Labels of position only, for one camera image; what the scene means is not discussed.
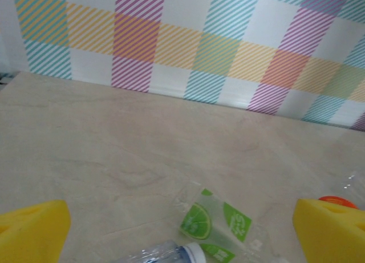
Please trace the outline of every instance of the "yellow sponge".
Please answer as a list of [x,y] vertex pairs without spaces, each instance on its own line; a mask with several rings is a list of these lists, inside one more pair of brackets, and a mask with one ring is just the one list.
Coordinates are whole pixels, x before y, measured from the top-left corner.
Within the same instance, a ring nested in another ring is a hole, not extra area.
[[62,200],[0,215],[0,262],[58,262],[70,225]]
[[293,224],[308,263],[365,262],[365,212],[299,199]]

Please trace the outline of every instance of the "white bottle cap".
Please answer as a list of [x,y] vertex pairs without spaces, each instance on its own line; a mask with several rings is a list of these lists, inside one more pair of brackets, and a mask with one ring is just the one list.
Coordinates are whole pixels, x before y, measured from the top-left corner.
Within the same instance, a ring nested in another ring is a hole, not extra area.
[[192,263],[206,263],[205,254],[198,243],[192,242],[182,247],[188,253]]

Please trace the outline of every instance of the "orange bottle cap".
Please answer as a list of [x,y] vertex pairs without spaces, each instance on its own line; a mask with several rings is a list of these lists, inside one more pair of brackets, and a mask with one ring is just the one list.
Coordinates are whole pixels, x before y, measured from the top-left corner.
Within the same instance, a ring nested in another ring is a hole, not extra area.
[[354,208],[354,209],[359,209],[354,203],[352,203],[346,199],[343,199],[342,197],[338,197],[338,196],[323,196],[319,200],[350,207],[350,208]]

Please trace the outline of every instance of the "plastic bottle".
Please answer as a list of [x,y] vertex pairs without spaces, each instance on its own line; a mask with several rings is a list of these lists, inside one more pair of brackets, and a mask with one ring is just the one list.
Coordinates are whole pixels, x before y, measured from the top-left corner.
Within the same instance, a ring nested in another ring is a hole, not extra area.
[[114,263],[206,263],[206,259],[199,244],[192,242],[178,246],[169,240]]
[[321,200],[365,210],[365,174],[353,171],[350,175],[337,180],[331,187],[330,193]]
[[180,230],[217,262],[287,262],[273,255],[264,227],[209,190],[192,195],[195,192],[188,188],[175,200],[175,208],[184,215]]

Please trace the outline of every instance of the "colorful wallpaper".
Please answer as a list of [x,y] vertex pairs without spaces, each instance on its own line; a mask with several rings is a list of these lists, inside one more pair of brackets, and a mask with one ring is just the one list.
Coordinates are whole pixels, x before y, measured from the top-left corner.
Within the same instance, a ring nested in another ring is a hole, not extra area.
[[15,70],[365,131],[365,0],[0,0]]

